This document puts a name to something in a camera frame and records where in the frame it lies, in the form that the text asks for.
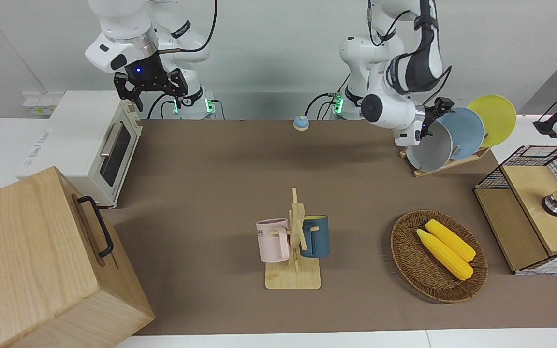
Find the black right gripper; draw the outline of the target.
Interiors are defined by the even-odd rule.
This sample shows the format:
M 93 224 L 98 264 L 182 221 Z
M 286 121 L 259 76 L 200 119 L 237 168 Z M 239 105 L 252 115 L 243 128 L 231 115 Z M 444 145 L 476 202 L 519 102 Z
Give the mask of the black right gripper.
M 120 99 L 132 102 L 140 112 L 144 109 L 140 98 L 142 92 L 162 91 L 171 96 L 175 103 L 181 103 L 188 94 L 188 84 L 183 70 L 174 69 L 166 72 L 157 52 L 150 57 L 128 64 L 126 73 L 115 73 L 114 86 Z M 130 84 L 132 89 L 126 88 L 127 84 Z

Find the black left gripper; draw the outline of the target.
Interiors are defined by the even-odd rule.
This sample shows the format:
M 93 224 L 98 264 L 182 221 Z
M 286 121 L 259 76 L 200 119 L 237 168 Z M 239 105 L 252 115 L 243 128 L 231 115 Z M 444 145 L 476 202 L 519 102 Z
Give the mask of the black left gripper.
M 433 106 L 425 106 L 425 118 L 423 120 L 423 138 L 431 136 L 429 127 L 439 117 L 446 113 L 454 113 L 455 101 L 447 97 L 436 97 Z

